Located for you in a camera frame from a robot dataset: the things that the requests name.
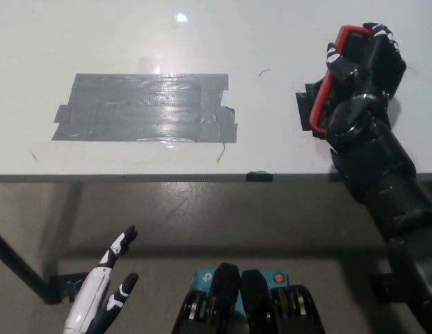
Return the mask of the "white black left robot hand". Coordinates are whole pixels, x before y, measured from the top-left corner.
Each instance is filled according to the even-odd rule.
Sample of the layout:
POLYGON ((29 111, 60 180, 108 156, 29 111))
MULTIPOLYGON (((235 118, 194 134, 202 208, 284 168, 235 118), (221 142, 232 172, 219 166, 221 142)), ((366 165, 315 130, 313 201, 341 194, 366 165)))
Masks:
POLYGON ((129 250, 138 232, 132 225, 122 232, 86 276, 64 324, 64 333, 105 333, 120 314, 133 291, 138 274, 131 272, 109 296, 115 263, 129 250))

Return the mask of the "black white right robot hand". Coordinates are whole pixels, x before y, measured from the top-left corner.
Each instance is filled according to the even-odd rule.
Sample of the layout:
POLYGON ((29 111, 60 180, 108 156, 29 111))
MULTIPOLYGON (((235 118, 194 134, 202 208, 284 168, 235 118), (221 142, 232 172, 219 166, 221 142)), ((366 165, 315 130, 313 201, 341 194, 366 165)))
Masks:
POLYGON ((406 71, 399 44, 384 24, 366 22, 362 27, 366 33, 350 32, 342 50, 333 42, 328 44, 327 68, 350 89, 370 86, 392 99, 406 71))

